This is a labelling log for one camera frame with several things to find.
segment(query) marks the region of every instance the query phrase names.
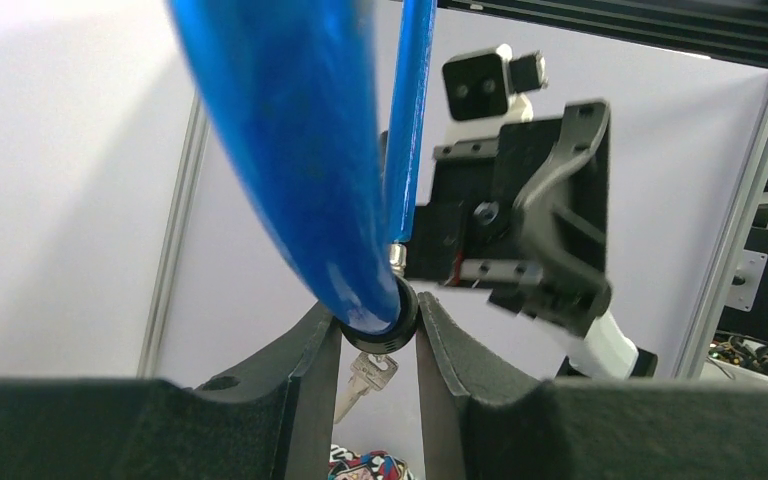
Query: metal screw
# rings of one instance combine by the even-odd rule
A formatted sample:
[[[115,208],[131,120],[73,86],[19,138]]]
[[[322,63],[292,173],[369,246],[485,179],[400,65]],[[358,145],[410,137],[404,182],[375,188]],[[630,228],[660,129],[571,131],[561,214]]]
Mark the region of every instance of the metal screw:
[[[479,225],[490,225],[499,215],[499,204],[496,202],[482,202],[475,207],[472,215],[478,220]]]

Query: black bracket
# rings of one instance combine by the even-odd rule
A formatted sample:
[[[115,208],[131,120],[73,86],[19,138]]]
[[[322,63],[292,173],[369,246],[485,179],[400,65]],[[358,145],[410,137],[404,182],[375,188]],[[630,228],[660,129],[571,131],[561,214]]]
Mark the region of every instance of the black bracket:
[[[407,278],[490,289],[490,302],[584,336],[605,313],[610,109],[502,127],[435,149],[417,207]]]

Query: black camera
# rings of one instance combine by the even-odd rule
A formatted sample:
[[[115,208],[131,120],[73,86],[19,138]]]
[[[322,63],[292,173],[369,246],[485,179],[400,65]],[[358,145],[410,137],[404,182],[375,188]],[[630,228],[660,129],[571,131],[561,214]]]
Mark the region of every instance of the black camera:
[[[540,52],[512,58],[511,47],[503,44],[458,55],[443,65],[449,113],[455,121],[502,116],[513,95],[547,86]]]

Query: key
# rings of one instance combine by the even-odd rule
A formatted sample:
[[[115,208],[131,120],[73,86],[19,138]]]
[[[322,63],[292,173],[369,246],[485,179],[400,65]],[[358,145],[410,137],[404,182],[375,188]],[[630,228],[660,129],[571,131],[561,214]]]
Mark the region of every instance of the key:
[[[381,391],[396,374],[399,364],[388,355],[370,355],[361,352],[352,362],[352,377],[349,379],[348,389],[337,399],[334,408],[334,424],[340,423],[349,410],[355,406],[360,397],[370,391]]]

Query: white wall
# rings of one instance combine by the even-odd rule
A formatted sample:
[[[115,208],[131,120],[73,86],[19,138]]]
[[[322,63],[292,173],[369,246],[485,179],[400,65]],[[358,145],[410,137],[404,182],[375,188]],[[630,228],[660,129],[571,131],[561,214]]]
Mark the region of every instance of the white wall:
[[[194,89],[164,3],[0,0],[0,375],[134,375]]]
[[[386,125],[401,6],[376,4],[379,124]],[[768,71],[446,10],[438,12],[435,35],[420,202],[430,192],[432,148],[448,123],[439,72],[451,56],[503,42],[520,54],[541,49],[551,86],[533,96],[537,116],[560,115],[568,101],[611,101],[613,311],[631,338],[661,356],[660,372],[669,375],[738,183]],[[215,138],[205,155],[159,362],[161,376],[184,385],[254,353],[313,302],[256,221]],[[513,365],[540,377],[557,371],[560,349],[528,319],[487,305],[486,292],[438,295],[466,331]],[[345,344],[341,385],[355,354]],[[390,386],[363,398],[334,440],[390,450],[421,473],[413,346],[395,357],[401,370]]]

